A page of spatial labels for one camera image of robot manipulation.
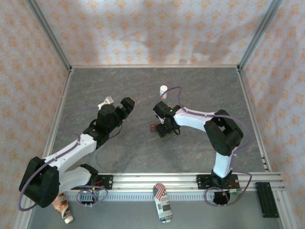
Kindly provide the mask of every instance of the small white bottle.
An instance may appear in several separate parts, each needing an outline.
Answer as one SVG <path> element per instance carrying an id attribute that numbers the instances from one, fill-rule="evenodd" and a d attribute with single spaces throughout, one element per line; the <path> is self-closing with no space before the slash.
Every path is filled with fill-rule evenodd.
<path id="1" fill-rule="evenodd" d="M 162 85 L 162 86 L 160 87 L 160 97 L 161 97 L 161 95 L 162 95 L 164 92 L 166 92 L 166 91 L 167 91 L 167 86 Z M 165 93 L 165 94 L 161 97 L 161 99 L 166 99 L 166 97 L 167 97 L 167 93 Z"/>

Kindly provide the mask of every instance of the mounting plate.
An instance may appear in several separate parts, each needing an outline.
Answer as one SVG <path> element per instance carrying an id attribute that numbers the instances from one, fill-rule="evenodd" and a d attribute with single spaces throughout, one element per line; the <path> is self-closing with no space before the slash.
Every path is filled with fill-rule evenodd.
<path id="1" fill-rule="evenodd" d="M 112 190 L 113 175 L 98 175 L 96 186 L 104 187 L 107 190 Z"/>
<path id="2" fill-rule="evenodd" d="M 198 189 L 208 189 L 210 187 L 215 187 L 212 181 L 211 174 L 198 174 L 196 177 Z M 222 185 L 222 189 L 236 189 L 240 190 L 238 176 L 236 174 L 231 174 L 228 180 Z"/>

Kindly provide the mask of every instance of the small block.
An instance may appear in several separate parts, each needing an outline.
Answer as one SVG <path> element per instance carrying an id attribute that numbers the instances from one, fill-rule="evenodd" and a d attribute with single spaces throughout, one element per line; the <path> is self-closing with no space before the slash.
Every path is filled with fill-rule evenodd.
<path id="1" fill-rule="evenodd" d="M 157 125 L 158 124 L 151 124 L 150 125 L 150 132 L 156 132 L 157 131 Z"/>

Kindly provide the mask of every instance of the cable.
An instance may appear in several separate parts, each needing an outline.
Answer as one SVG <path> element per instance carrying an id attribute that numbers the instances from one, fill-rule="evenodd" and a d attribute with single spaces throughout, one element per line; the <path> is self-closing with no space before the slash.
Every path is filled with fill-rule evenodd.
<path id="1" fill-rule="evenodd" d="M 20 194 L 19 194 L 18 203 L 17 203 L 17 207 L 18 207 L 18 210 L 19 210 L 19 211 L 29 211 L 29 210 L 33 209 L 33 208 L 37 205 L 37 203 L 35 203 L 34 205 L 32 205 L 32 206 L 29 207 L 29 208 L 23 208 L 23 207 L 21 207 L 21 199 L 22 199 L 22 196 L 23 196 L 23 194 L 24 194 L 24 191 L 25 191 L 25 189 L 28 187 L 29 183 L 35 178 L 35 176 L 36 176 L 37 174 L 39 174 L 47 165 L 49 165 L 49 164 L 52 163 L 53 161 L 57 160 L 58 158 L 60 158 L 60 157 L 62 157 L 62 156 L 64 156 L 64 155 L 66 155 L 67 153 L 71 152 L 72 150 L 74 150 L 74 149 L 78 146 L 80 140 L 81 140 L 81 136 L 78 136 L 77 142 L 74 144 L 74 146 L 72 146 L 72 147 L 71 147 L 70 149 L 68 149 L 67 151 L 65 151 L 65 152 L 63 152 L 63 153 L 61 153 L 61 154 L 59 154 L 58 156 L 56 156 L 55 158 L 51 159 L 50 161 L 46 162 L 44 165 L 42 165 L 40 168 L 38 168 L 38 169 L 32 174 L 32 176 L 30 176 L 30 178 L 27 180 L 27 182 L 25 182 L 25 184 L 24 184 L 24 186 L 23 186 L 23 188 L 22 188 L 22 190 L 20 191 Z"/>
<path id="2" fill-rule="evenodd" d="M 121 128 L 120 128 L 119 132 L 117 132 L 114 136 L 109 137 L 109 139 L 111 139 L 111 138 L 117 136 L 117 135 L 121 132 L 121 130 L 122 130 L 122 124 L 120 125 L 120 127 L 121 127 Z"/>
<path id="3" fill-rule="evenodd" d="M 50 163 L 52 163 L 53 161 L 56 161 L 57 159 L 59 159 L 60 157 L 66 155 L 67 153 L 71 152 L 72 150 L 74 150 L 80 140 L 81 140 L 81 135 L 78 134 L 78 133 L 74 133 L 74 132 L 70 132 L 67 130 L 66 128 L 66 121 L 68 120 L 68 118 L 73 115 L 73 114 L 76 114 L 76 113 L 79 113 L 81 111 L 88 111 L 88 110 L 95 110 L 95 109 L 98 109 L 98 107 L 89 107 L 89 108 L 83 108 L 83 109 L 78 109 L 78 110 L 75 110 L 73 111 L 72 113 L 70 113 L 68 116 L 65 117 L 64 121 L 63 121 L 63 124 L 62 124 L 62 128 L 64 130 L 64 132 L 68 133 L 68 134 L 72 134 L 72 135 L 76 135 L 77 136 L 77 141 L 76 143 L 74 144 L 74 146 L 72 146 L 70 149 L 66 150 L 65 152 L 57 155 L 55 158 L 51 159 L 50 161 L 47 161 L 45 164 L 43 164 L 40 168 L 38 168 L 31 176 L 30 178 L 25 182 L 25 184 L 23 185 L 23 188 L 21 189 L 20 191 L 20 194 L 19 194 L 19 197 L 18 197 L 18 203 L 17 203 L 17 208 L 19 211 L 29 211 L 31 209 L 33 209 L 35 206 L 37 206 L 37 203 L 35 203 L 34 205 L 32 205 L 31 207 L 29 208 L 23 208 L 21 206 L 21 199 L 22 199 L 22 196 L 24 195 L 24 191 L 26 190 L 26 188 L 28 187 L 29 183 L 35 178 L 35 176 L 37 174 L 39 174 L 46 166 L 48 166 Z"/>
<path id="4" fill-rule="evenodd" d="M 223 193 L 225 193 L 225 191 L 224 191 L 222 188 L 219 188 L 219 187 L 210 187 L 210 188 L 208 188 L 208 189 L 204 192 L 204 195 L 203 195 L 204 201 L 205 201 L 208 205 L 213 206 L 213 207 L 226 207 L 226 206 L 231 206 L 231 205 L 235 204 L 237 201 L 239 201 L 239 200 L 243 197 L 244 193 L 246 192 L 246 190 L 247 190 L 247 188 L 249 187 L 250 182 L 251 182 L 251 180 L 252 180 L 252 174 L 251 174 L 251 173 L 248 173 L 248 172 L 238 172 L 238 171 L 234 171 L 234 172 L 235 172 L 235 173 L 243 173 L 243 174 L 247 174 L 247 175 L 250 176 L 250 178 L 249 178 L 249 180 L 248 180 L 248 183 L 247 183 L 247 185 L 244 187 L 242 193 L 238 196 L 238 198 L 237 198 L 236 200 L 234 200 L 234 201 L 233 201 L 232 203 L 230 203 L 230 204 L 218 204 L 218 205 L 217 205 L 217 204 L 211 204 L 211 203 L 207 200 L 207 198 L 206 198 L 206 195 L 207 195 L 207 193 L 208 193 L 209 190 L 211 190 L 211 189 L 218 189 L 218 190 L 221 190 Z"/>
<path id="5" fill-rule="evenodd" d="M 160 101 L 160 99 L 162 98 L 162 96 L 163 96 L 165 93 L 167 93 L 167 92 L 169 92 L 169 91 L 171 91 L 171 90 L 174 90 L 174 89 L 179 89 L 179 92 L 178 92 L 178 105 L 179 105 L 179 106 L 181 107 L 181 109 L 184 110 L 186 113 L 191 114 L 191 115 L 200 116 L 200 117 L 229 118 L 229 119 L 232 119 L 233 121 L 239 123 L 240 125 L 242 125 L 243 128 L 246 130 L 246 132 L 247 132 L 247 134 L 248 134 L 248 137 L 249 137 L 249 140 L 248 140 L 248 142 L 247 142 L 245 145 L 243 145 L 243 146 L 237 148 L 237 149 L 233 152 L 233 155 L 232 155 L 232 158 L 231 158 L 231 162 L 230 162 L 230 165 L 229 165 L 229 168 L 233 171 L 232 165 L 233 165 L 234 158 L 235 158 L 236 155 L 237 155 L 236 153 L 239 152 L 239 151 L 241 151 L 242 149 L 248 148 L 248 147 L 250 146 L 250 144 L 252 143 L 252 133 L 250 132 L 249 128 L 248 128 L 242 121 L 240 121 L 239 119 L 237 119 L 237 118 L 235 118 L 235 117 L 232 117 L 232 116 L 229 116 L 229 115 L 222 115 L 222 114 L 202 114 L 202 113 L 196 113 L 196 112 L 187 111 L 187 110 L 184 108 L 184 106 L 181 105 L 181 102 L 180 102 L 180 95 L 181 95 L 181 91 L 182 91 L 182 87 L 180 87 L 180 86 L 176 86 L 176 87 L 170 88 L 170 89 L 168 89 L 167 91 L 165 91 L 165 92 L 160 96 L 160 98 L 159 98 L 158 101 Z M 251 182 L 251 180 L 252 180 L 252 175 L 251 175 L 250 173 L 247 173 L 247 172 L 238 172 L 238 173 L 247 174 L 247 175 L 250 176 L 250 178 L 249 178 L 249 181 L 248 181 L 247 185 L 244 187 L 244 190 L 243 190 L 242 193 L 240 194 L 240 196 L 239 196 L 233 203 L 230 203 L 230 204 L 223 204 L 223 205 L 215 205 L 215 204 L 211 204 L 211 203 L 207 200 L 206 194 L 207 194 L 207 192 L 208 192 L 209 190 L 211 190 L 211 189 L 217 189 L 217 190 L 222 191 L 222 192 L 225 194 L 225 196 L 226 196 L 226 198 L 227 198 L 227 200 L 228 200 L 228 196 L 227 196 L 227 194 L 225 193 L 225 191 L 224 191 L 222 188 L 219 188 L 219 187 L 210 187 L 210 188 L 208 188 L 208 189 L 204 192 L 204 196 L 203 196 L 204 201 L 205 201 L 208 205 L 211 205 L 211 206 L 213 206 L 213 207 L 225 207 L 225 206 L 230 206 L 230 205 L 232 205 L 232 204 L 235 204 L 237 201 L 239 201 L 240 198 L 241 198 L 241 197 L 244 195 L 244 193 L 246 192 L 247 188 L 249 187 L 250 182 Z"/>
<path id="6" fill-rule="evenodd" d="M 105 189 L 104 187 L 101 187 L 101 186 L 81 185 L 81 186 L 79 186 L 79 187 L 99 188 L 99 189 L 102 189 L 102 190 L 105 190 L 105 191 L 106 191 L 106 195 L 105 195 L 102 199 L 100 199 L 100 200 L 97 201 L 96 203 L 93 203 L 93 204 L 91 203 L 91 204 L 90 204 L 91 208 L 92 208 L 94 205 L 97 205 L 97 204 L 101 203 L 101 202 L 108 196 L 108 190 Z M 88 191 L 88 190 L 81 190 L 81 191 L 79 191 L 79 192 L 76 194 L 76 202 L 77 202 L 79 205 L 84 206 L 84 207 L 87 207 L 87 204 L 81 203 L 81 202 L 79 201 L 79 196 L 80 196 L 81 193 L 87 192 L 87 191 Z M 94 199 L 96 199 L 96 197 L 95 197 L 95 195 L 94 195 L 93 193 L 91 193 L 91 192 L 89 192 L 89 193 L 93 196 Z"/>

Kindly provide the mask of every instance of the bottle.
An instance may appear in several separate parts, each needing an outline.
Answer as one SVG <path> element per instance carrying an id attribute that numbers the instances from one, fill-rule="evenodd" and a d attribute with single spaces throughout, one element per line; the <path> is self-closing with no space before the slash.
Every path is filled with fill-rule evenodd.
<path id="1" fill-rule="evenodd" d="M 67 198 L 63 193 L 60 193 L 55 200 L 52 202 L 52 206 L 57 210 L 61 217 L 65 220 L 65 223 L 70 223 L 73 221 L 73 216 L 71 211 L 69 210 L 69 205 Z"/>
<path id="2" fill-rule="evenodd" d="M 166 91 L 167 91 L 167 86 L 162 85 L 162 86 L 160 87 L 160 96 L 161 96 L 164 92 L 166 92 Z M 166 99 L 166 97 L 167 97 L 167 93 L 165 93 L 165 94 L 161 97 L 161 99 Z"/>

